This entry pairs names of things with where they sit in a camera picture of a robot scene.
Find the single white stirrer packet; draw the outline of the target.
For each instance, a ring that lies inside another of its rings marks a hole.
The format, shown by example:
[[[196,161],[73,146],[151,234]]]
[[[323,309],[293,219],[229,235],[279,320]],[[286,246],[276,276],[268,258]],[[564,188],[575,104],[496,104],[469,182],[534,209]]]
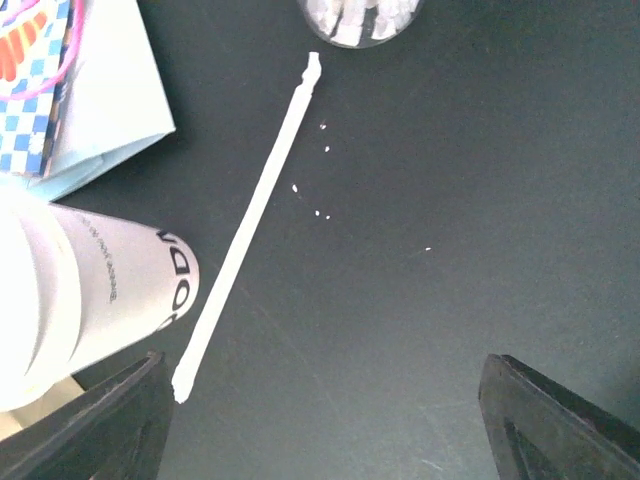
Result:
[[[173,373],[171,385],[174,391],[174,400],[179,404],[185,403],[191,395],[215,327],[296,139],[321,75],[320,54],[311,51],[308,54],[306,68],[301,75],[301,83],[294,90],[278,136],[265,162],[251,200],[207,296],[191,338]]]

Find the light blue paper bag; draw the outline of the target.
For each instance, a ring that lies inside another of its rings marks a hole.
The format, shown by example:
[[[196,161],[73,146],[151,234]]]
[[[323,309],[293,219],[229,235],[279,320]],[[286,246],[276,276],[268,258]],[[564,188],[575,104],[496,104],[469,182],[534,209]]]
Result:
[[[1,177],[44,200],[79,189],[175,130],[136,1],[88,1],[84,20],[49,175]]]

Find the blue checkered paper bag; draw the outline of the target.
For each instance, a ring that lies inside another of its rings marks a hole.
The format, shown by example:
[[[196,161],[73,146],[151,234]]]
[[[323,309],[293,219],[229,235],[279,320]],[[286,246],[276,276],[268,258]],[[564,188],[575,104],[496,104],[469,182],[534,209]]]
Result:
[[[62,117],[60,74],[72,39],[72,1],[1,3],[1,172],[49,173]]]

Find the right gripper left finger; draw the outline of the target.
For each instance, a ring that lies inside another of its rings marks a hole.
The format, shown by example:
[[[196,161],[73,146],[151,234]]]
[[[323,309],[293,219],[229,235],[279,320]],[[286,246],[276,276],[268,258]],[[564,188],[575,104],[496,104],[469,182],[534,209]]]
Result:
[[[155,479],[174,409],[162,353],[150,352],[1,442],[3,479]]]

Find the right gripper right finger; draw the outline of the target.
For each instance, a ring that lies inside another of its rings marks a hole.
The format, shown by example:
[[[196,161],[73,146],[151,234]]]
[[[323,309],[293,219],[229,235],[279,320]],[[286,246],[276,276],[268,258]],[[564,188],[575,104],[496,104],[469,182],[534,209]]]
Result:
[[[501,479],[637,479],[639,431],[510,355],[487,356],[478,400]]]

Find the kraft paper bag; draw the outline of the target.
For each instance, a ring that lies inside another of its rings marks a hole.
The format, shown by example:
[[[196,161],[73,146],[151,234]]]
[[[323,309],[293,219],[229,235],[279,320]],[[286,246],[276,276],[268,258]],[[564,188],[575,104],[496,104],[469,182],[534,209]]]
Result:
[[[85,393],[82,386],[69,376],[53,385],[42,397],[10,412],[21,427],[27,428],[62,408]]]

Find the pink cakes paper bag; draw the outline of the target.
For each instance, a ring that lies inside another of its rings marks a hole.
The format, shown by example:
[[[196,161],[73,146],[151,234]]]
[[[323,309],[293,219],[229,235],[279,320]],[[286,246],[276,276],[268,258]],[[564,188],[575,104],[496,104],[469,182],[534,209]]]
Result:
[[[83,1],[1,3],[1,99],[51,92],[78,55]]]

